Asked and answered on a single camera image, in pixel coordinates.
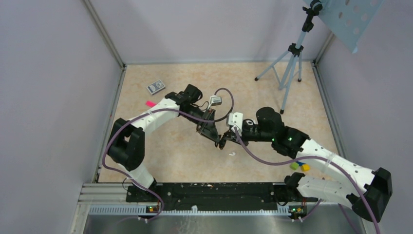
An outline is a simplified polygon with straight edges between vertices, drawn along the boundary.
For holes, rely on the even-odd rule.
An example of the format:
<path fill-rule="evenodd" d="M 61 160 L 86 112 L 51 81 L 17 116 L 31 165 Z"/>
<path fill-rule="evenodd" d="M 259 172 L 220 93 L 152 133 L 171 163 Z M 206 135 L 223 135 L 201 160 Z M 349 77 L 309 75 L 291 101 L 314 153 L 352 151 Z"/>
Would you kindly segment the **black round charging case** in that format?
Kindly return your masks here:
<path fill-rule="evenodd" d="M 226 139 L 225 138 L 221 138 L 220 141 L 217 143 L 217 147 L 222 150 L 226 145 Z"/>

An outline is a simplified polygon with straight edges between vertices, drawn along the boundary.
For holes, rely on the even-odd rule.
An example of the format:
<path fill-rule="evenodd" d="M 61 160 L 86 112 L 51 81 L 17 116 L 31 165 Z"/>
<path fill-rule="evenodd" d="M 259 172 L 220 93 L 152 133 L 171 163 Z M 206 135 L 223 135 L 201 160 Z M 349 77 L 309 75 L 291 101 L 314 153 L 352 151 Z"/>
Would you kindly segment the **white charging case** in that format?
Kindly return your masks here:
<path fill-rule="evenodd" d="M 256 123 L 251 119 L 244 119 L 243 120 L 243 127 L 245 126 L 254 126 Z"/>

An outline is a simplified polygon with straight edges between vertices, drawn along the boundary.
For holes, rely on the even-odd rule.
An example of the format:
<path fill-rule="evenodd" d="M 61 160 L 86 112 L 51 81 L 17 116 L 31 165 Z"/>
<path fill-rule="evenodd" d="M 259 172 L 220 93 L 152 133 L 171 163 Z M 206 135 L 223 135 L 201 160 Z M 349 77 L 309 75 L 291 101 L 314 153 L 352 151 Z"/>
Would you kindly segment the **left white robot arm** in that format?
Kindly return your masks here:
<path fill-rule="evenodd" d="M 121 172 L 139 183 L 137 194 L 144 201 L 156 196 L 155 179 L 143 164 L 145 141 L 153 131 L 166 122 L 183 116 L 196 124 L 196 131 L 209 140 L 219 143 L 220 135 L 215 125 L 215 111 L 201 110 L 195 103 L 203 96 L 192 84 L 178 93 L 167 94 L 158 104 L 141 115 L 115 121 L 105 154 L 121 167 Z"/>

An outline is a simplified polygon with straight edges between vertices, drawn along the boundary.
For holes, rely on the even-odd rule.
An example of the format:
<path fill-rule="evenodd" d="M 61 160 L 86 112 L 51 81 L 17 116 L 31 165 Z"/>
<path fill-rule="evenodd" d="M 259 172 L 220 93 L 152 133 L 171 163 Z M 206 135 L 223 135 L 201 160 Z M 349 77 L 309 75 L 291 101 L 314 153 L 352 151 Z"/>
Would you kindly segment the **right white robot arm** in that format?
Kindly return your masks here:
<path fill-rule="evenodd" d="M 229 130 L 216 146 L 222 149 L 227 141 L 244 145 L 270 142 L 280 155 L 296 159 L 318 169 L 333 181 L 322 181 L 302 173 L 285 178 L 286 196 L 292 201 L 302 197 L 320 198 L 351 208 L 370 222 L 380 222 L 393 194 L 391 173 L 380 167 L 376 170 L 357 165 L 329 151 L 308 134 L 286 126 L 280 113 L 271 107 L 256 112 L 256 120 L 244 119 L 242 113 L 231 113 Z"/>

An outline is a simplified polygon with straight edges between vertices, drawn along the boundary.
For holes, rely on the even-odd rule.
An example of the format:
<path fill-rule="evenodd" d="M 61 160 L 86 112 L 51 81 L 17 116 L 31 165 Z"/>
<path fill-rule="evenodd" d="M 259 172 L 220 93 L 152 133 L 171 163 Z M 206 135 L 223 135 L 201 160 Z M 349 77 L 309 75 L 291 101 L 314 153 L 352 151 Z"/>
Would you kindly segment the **green cube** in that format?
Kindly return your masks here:
<path fill-rule="evenodd" d="M 295 171 L 300 167 L 300 165 L 297 162 L 293 162 L 290 164 L 290 168 Z"/>

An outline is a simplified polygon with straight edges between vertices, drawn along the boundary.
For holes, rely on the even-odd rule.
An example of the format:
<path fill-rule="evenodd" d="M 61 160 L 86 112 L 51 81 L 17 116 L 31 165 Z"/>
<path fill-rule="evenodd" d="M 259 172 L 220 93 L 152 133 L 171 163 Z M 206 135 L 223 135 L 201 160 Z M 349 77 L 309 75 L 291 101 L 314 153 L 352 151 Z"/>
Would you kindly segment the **pink marker strip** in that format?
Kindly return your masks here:
<path fill-rule="evenodd" d="M 150 107 L 150 108 L 152 108 L 152 107 L 156 106 L 156 103 L 154 103 L 154 102 L 152 102 L 152 101 L 147 101 L 147 102 L 145 103 L 145 105 L 148 106 L 148 107 Z"/>

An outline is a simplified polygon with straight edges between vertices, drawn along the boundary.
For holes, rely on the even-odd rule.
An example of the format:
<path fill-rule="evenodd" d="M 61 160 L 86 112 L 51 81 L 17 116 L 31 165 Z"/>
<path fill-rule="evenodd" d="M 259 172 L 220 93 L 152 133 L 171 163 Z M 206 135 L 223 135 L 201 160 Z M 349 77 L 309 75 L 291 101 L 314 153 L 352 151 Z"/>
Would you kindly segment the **grey card box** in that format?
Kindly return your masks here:
<path fill-rule="evenodd" d="M 155 95 L 164 90 L 165 88 L 165 84 L 160 79 L 146 86 L 146 89 L 151 95 Z"/>

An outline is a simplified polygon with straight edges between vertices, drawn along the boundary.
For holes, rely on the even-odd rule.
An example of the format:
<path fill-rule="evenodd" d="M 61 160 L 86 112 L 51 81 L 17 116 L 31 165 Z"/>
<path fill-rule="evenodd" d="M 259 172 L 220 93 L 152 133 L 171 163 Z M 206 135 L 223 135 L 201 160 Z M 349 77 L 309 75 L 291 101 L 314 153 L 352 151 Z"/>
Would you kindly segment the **yellow cube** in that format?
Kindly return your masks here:
<path fill-rule="evenodd" d="M 307 171 L 309 171 L 309 170 L 311 169 L 311 167 L 310 167 L 308 164 L 302 164 L 302 165 L 300 166 L 300 168 L 301 168 L 301 171 L 302 171 L 302 172 L 307 172 Z"/>

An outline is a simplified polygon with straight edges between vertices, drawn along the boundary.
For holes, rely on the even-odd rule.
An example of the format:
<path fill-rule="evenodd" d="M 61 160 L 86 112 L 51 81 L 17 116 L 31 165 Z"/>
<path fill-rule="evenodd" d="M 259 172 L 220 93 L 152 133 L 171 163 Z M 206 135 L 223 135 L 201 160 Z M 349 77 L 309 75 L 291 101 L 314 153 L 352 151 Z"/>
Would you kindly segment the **grey tripod stand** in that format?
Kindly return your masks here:
<path fill-rule="evenodd" d="M 297 42 L 289 45 L 288 49 L 281 54 L 275 61 L 273 61 L 266 69 L 264 69 L 257 77 L 254 78 L 255 81 L 258 81 L 262 76 L 264 76 L 269 70 L 273 70 L 276 80 L 279 84 L 278 89 L 286 89 L 282 105 L 280 108 L 280 114 L 283 114 L 285 111 L 285 106 L 290 90 L 291 83 L 295 75 L 298 75 L 298 82 L 302 81 L 301 70 L 302 70 L 302 51 L 304 49 L 303 41 L 307 33 L 309 33 L 314 24 L 312 22 L 313 18 L 318 16 L 322 9 L 324 8 L 323 3 L 320 0 L 311 0 L 308 4 L 308 7 L 303 7 L 303 11 L 306 13 L 306 19 L 301 28 L 300 35 L 297 39 Z M 286 66 L 285 72 L 280 78 L 276 71 L 275 65 L 279 63 L 285 56 L 288 54 L 291 55 L 288 64 Z"/>

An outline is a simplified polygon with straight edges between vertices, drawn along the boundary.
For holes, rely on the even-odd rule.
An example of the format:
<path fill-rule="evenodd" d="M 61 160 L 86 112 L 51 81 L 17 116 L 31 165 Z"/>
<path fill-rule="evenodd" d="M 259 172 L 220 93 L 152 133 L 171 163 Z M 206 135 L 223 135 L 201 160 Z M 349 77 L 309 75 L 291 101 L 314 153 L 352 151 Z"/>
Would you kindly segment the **perforated blue metal plate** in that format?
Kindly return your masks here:
<path fill-rule="evenodd" d="M 321 5 L 318 17 L 351 53 L 384 0 L 304 0 L 311 8 Z"/>

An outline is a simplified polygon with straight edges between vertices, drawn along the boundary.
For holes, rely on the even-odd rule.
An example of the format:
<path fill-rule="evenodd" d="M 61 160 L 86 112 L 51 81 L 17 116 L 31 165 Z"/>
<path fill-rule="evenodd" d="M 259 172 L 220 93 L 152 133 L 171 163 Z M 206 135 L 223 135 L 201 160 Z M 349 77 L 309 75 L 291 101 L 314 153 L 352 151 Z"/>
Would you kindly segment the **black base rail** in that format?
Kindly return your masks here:
<path fill-rule="evenodd" d="M 296 189 L 280 182 L 241 183 L 157 183 L 146 192 L 129 186 L 126 202 L 164 202 L 165 211 L 270 211 L 284 208 L 293 202 L 316 202 L 304 198 Z"/>

